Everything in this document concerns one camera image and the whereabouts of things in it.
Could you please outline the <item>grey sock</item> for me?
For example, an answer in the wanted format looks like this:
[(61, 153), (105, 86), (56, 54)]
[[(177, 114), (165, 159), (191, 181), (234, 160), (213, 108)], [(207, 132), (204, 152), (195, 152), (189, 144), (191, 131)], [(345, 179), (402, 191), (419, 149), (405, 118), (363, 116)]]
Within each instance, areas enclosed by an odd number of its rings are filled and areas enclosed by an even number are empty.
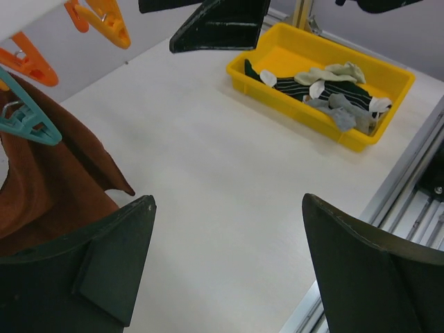
[(356, 129), (369, 135), (376, 128), (377, 122), (371, 113), (351, 104), (343, 94), (332, 94), (326, 101), (309, 99), (305, 103), (329, 116), (342, 133)]

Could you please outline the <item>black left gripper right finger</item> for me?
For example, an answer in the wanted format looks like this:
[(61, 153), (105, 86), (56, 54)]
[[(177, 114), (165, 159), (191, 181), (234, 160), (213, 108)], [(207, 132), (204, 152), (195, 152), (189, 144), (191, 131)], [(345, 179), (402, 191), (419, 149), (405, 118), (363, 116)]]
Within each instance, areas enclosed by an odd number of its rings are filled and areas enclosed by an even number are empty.
[(443, 252), (305, 194), (302, 216), (331, 332), (442, 332)]

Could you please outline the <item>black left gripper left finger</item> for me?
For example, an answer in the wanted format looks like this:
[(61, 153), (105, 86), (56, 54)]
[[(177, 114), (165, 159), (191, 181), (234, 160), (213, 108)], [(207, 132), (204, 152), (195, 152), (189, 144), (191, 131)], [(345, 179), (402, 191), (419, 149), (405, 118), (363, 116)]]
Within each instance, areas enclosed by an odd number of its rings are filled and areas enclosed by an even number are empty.
[(152, 196), (53, 241), (1, 258), (2, 332), (122, 332), (130, 325), (155, 221)]

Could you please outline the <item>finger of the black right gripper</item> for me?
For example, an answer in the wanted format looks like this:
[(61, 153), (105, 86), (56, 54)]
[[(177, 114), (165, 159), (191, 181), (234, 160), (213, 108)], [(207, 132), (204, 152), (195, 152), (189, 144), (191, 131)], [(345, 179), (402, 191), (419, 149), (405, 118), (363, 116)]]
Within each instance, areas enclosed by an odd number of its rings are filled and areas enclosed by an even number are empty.
[(204, 1), (171, 37), (169, 50), (253, 50), (269, 6), (267, 0)]
[(409, 6), (421, 0), (353, 0), (360, 9), (370, 14), (382, 14), (391, 10), (396, 10)]

